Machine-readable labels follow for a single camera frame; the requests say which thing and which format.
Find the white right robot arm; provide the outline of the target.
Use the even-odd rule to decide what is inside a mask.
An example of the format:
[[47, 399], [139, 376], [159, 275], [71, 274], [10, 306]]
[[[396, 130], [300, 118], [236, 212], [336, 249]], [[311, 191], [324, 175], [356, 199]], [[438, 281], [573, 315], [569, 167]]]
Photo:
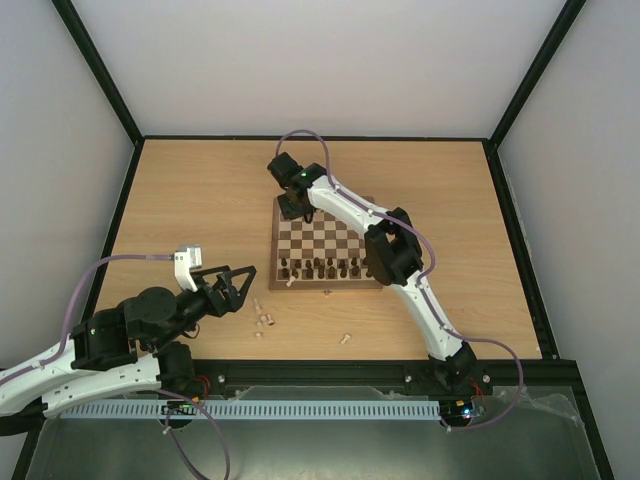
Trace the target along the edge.
[[407, 212], [378, 206], [338, 182], [327, 168], [317, 163], [304, 168], [286, 152], [276, 154], [267, 170], [284, 190], [277, 197], [283, 214], [297, 219], [322, 210], [363, 236], [367, 269], [406, 305], [426, 343], [435, 381], [450, 392], [466, 385], [476, 356], [431, 289], [421, 236]]

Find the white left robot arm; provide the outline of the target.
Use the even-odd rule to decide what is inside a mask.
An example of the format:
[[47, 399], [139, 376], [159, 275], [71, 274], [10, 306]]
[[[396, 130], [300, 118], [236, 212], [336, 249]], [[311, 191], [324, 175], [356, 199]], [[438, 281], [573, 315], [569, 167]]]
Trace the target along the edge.
[[51, 354], [2, 372], [2, 416], [49, 418], [114, 395], [188, 389], [195, 370], [179, 337], [196, 331], [206, 316], [237, 312], [247, 291], [220, 275], [180, 294], [151, 287], [97, 312]]

